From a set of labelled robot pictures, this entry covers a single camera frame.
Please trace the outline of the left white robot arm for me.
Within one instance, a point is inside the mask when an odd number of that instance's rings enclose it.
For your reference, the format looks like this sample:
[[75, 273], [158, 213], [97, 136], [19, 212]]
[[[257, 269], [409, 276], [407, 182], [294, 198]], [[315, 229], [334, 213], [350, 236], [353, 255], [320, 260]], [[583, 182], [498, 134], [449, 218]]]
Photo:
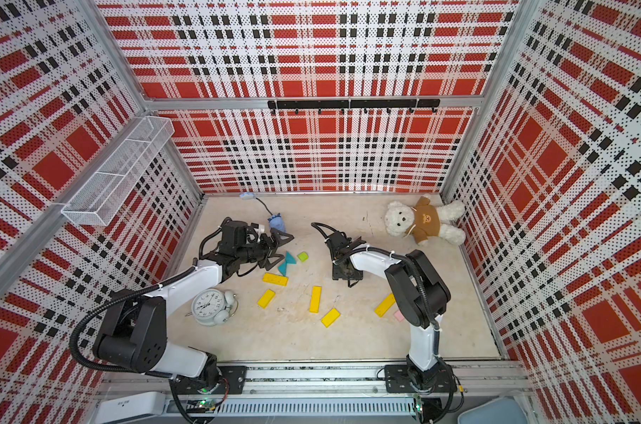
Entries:
[[69, 339], [73, 360], [88, 369], [195, 381], [214, 390], [221, 381], [217, 358], [168, 337], [168, 319], [195, 300], [237, 275], [242, 265], [272, 270], [284, 260], [277, 250], [293, 235], [227, 217], [200, 242], [192, 265], [182, 273], [147, 288], [124, 289], [109, 302], [88, 312]]

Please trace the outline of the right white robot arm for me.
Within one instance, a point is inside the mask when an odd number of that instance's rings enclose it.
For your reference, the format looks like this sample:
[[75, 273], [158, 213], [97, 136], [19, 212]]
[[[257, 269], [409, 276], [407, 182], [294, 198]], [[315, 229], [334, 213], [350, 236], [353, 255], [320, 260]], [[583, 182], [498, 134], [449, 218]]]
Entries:
[[441, 321], [451, 292], [420, 250], [396, 254], [371, 247], [344, 232], [323, 234], [332, 261], [332, 277], [352, 287], [365, 273], [386, 279], [399, 311], [410, 325], [406, 375], [419, 393], [455, 390], [451, 367], [440, 355]]

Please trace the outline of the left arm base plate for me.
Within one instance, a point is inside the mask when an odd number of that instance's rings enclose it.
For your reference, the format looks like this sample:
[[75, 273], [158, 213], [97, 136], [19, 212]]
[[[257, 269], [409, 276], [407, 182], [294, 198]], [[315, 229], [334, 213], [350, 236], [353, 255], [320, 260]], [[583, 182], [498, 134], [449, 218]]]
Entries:
[[239, 395], [246, 372], [245, 366], [216, 366], [200, 377], [176, 377], [170, 381], [170, 390], [177, 395]]

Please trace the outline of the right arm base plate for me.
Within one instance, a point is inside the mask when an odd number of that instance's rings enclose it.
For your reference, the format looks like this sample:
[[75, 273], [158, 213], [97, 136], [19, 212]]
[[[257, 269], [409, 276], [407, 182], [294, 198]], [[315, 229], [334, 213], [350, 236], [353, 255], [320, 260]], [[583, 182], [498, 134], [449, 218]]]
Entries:
[[413, 365], [387, 365], [384, 381], [389, 393], [444, 394], [457, 391], [455, 377], [440, 363], [427, 371]]

